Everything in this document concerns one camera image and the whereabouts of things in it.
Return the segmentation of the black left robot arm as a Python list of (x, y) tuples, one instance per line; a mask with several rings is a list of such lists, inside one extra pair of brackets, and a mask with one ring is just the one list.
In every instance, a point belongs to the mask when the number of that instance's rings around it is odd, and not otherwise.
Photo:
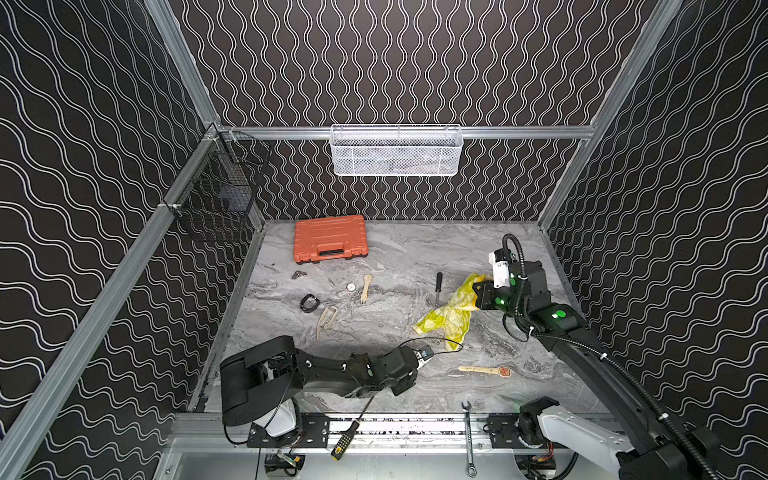
[(401, 345), (379, 356), (329, 359), (298, 349), (290, 336), (279, 336), (220, 363), (222, 424), (249, 425), (248, 446), (287, 446), (304, 430), (298, 394), (357, 399), (389, 389), (398, 396), (415, 385), (418, 370), (434, 356), (428, 345)]

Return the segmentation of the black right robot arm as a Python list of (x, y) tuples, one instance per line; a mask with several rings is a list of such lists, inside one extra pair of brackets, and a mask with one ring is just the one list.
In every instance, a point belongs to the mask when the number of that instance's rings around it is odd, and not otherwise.
[(489, 262), (492, 279), (472, 287), (476, 307), (500, 312), (504, 330), (517, 327), (568, 365), (621, 427), (615, 433), (541, 397), (519, 409), (515, 430), (522, 444), (562, 445), (619, 479), (717, 478), (716, 435), (706, 427), (685, 428), (602, 347), (575, 308), (554, 302), (543, 267), (525, 259), (516, 236), (505, 234)]

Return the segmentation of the red plastic tool case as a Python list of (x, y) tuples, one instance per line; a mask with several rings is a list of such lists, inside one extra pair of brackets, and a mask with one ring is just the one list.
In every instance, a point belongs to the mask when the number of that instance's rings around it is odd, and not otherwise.
[(361, 215), (299, 220), (295, 224), (293, 258), (297, 264), (365, 257), (368, 253)]

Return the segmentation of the silver combination wrench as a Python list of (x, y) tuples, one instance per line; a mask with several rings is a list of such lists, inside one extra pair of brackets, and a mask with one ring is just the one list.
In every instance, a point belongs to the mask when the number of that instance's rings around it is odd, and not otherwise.
[(474, 479), (477, 476), (477, 468), (474, 462), (474, 450), (473, 450), (473, 437), (472, 437), (472, 420), (471, 410), (472, 405), (469, 401), (462, 402), (461, 408), (464, 415), (464, 430), (465, 430), (465, 444), (466, 444), (466, 475)]

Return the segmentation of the black yellow screwdriver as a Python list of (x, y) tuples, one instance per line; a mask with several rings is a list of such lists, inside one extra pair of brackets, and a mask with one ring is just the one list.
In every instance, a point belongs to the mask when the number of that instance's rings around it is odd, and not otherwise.
[(339, 440), (333, 447), (331, 451), (331, 457), (339, 461), (343, 458), (345, 452), (350, 447), (355, 435), (357, 434), (357, 431), (361, 425), (361, 422), (363, 420), (363, 417), (367, 410), (369, 409), (371, 403), (374, 400), (374, 396), (372, 396), (364, 406), (361, 413), (351, 422), (350, 426), (341, 434)]

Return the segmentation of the yellow green white towel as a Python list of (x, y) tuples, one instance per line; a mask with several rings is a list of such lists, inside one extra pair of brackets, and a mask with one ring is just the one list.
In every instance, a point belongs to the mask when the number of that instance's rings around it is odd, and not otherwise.
[(470, 274), (445, 305), (427, 313), (413, 330), (418, 334), (442, 330), (448, 340), (462, 343), (469, 332), (472, 313), (480, 310), (473, 287), (485, 279), (485, 275)]

